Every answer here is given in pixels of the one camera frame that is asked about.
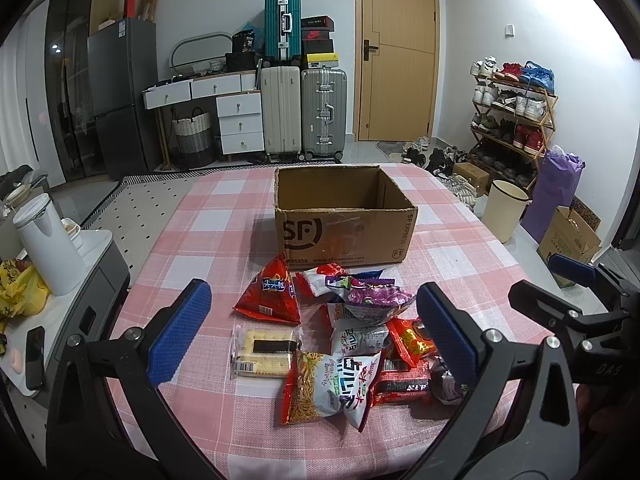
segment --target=gray refrigerator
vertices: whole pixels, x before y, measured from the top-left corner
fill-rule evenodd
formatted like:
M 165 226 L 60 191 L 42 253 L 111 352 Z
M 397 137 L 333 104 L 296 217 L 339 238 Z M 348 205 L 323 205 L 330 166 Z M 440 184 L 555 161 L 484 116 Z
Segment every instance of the gray refrigerator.
M 88 51 L 95 123 L 109 177 L 151 173 L 161 152 L 142 92 L 158 81 L 156 24 L 120 20 L 89 36 Z

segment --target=metal screw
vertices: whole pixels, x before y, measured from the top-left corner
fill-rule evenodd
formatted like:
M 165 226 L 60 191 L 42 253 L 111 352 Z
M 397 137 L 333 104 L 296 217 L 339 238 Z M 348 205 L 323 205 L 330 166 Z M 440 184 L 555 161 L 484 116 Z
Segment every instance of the metal screw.
M 66 340 L 66 344 L 69 346 L 78 346 L 80 344 L 80 336 L 78 334 L 70 335 Z
M 554 335 L 546 338 L 546 344 L 551 346 L 551 348 L 560 348 L 560 340 Z
M 142 335 L 142 329 L 139 326 L 133 326 L 131 328 L 127 328 L 127 331 L 124 333 L 124 339 L 128 339 L 129 341 L 137 341 L 140 339 Z
M 500 341 L 502 341 L 502 334 L 495 328 L 490 328 L 489 330 L 487 330 L 484 333 L 484 336 L 492 343 L 499 343 Z

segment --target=laundry basket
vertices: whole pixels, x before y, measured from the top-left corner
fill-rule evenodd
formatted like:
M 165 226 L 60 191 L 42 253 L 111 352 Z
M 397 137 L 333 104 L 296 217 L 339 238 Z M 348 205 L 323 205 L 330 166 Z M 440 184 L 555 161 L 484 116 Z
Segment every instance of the laundry basket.
M 199 115 L 195 115 L 197 110 L 200 111 Z M 187 168 L 201 168 L 216 160 L 209 113 L 194 108 L 190 118 L 178 117 L 172 122 L 182 160 Z
M 504 180 L 494 180 L 482 223 L 501 243 L 505 243 L 511 238 L 527 203 L 529 195 L 523 189 Z

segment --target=smartphone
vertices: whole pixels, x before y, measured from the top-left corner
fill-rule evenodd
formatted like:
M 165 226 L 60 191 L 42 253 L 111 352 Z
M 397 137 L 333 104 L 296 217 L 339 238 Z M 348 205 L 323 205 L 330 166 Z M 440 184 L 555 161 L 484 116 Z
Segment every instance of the smartphone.
M 27 348 L 24 356 L 24 376 L 27 388 L 37 390 L 44 384 L 44 327 L 27 332 Z

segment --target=beige trash can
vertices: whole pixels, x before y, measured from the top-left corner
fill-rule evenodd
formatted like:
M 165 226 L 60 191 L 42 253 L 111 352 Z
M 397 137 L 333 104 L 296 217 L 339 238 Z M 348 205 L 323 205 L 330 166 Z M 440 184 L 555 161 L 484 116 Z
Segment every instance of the beige trash can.
M 529 195 L 523 189 L 505 180 L 494 180 L 482 223 L 501 243 L 505 243 L 511 238 L 527 203 Z

